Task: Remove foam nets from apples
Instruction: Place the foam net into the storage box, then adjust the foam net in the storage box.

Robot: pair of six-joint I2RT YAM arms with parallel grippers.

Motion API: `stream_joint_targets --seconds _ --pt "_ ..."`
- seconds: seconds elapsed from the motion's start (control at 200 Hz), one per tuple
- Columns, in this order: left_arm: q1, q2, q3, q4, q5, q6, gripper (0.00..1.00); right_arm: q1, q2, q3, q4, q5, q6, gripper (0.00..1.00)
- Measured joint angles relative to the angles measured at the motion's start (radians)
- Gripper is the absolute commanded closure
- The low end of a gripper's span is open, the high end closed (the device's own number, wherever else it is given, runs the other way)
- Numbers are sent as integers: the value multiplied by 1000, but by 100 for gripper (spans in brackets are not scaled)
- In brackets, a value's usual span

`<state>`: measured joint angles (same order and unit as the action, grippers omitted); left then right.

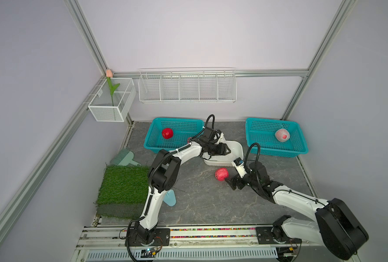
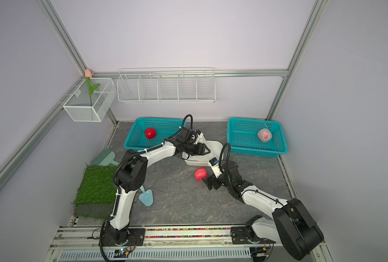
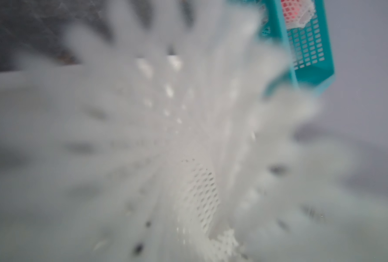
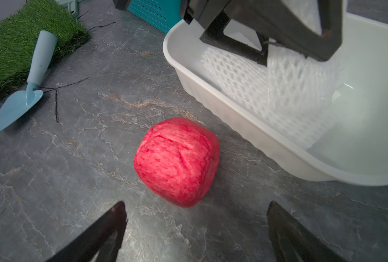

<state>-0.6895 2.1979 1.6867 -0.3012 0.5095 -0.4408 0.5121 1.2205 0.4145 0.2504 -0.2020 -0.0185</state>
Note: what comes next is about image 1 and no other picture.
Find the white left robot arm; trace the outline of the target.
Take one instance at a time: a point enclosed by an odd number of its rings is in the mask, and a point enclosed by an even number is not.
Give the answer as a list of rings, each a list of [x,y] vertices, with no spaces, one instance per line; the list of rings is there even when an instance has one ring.
[[[180,148],[160,150],[148,172],[149,191],[142,214],[130,222],[127,231],[133,229],[143,245],[154,242],[159,211],[166,193],[176,183],[181,165],[204,154],[213,157],[226,156],[231,152],[223,133],[209,127],[188,138],[187,144]]]

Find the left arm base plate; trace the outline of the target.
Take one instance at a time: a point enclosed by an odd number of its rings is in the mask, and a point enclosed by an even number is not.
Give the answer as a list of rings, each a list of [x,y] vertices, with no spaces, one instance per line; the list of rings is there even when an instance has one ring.
[[[168,246],[171,239],[169,228],[156,228],[152,230],[130,229],[126,242],[130,247],[141,246]]]

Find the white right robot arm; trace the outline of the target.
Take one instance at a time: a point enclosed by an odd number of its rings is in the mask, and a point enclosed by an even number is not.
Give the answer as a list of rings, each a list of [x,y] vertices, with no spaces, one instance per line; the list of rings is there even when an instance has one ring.
[[[325,246],[334,256],[348,260],[369,240],[369,235],[348,206],[340,199],[318,199],[271,180],[260,162],[246,164],[240,158],[232,162],[237,174],[225,181],[233,190],[249,186],[257,195],[273,204],[288,207],[307,220],[283,215],[273,223],[272,238],[277,243],[301,239]]]

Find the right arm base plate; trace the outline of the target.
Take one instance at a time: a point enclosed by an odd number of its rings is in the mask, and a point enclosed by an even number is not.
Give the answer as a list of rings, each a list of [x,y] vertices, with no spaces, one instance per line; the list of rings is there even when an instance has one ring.
[[[263,244],[291,244],[298,245],[302,243],[301,239],[289,238],[280,226],[261,226],[256,227],[258,243]]]

